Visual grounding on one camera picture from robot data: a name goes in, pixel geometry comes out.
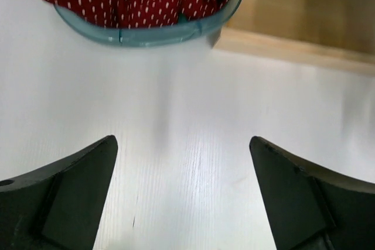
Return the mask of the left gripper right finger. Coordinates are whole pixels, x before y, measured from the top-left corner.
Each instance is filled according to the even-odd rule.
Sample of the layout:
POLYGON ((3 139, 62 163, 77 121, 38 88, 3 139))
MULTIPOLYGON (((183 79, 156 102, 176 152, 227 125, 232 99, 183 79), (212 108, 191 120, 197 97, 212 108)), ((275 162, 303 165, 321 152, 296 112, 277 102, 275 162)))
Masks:
POLYGON ((254 136, 250 153, 277 249, 374 249, 374 184, 254 136))

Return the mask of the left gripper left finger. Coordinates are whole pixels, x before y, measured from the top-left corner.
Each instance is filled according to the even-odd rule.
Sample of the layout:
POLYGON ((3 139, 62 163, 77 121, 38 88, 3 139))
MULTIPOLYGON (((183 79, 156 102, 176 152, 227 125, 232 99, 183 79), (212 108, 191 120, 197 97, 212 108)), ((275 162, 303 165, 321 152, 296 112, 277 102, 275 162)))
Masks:
POLYGON ((113 135, 1 181, 1 249, 92 249, 117 158, 113 135))

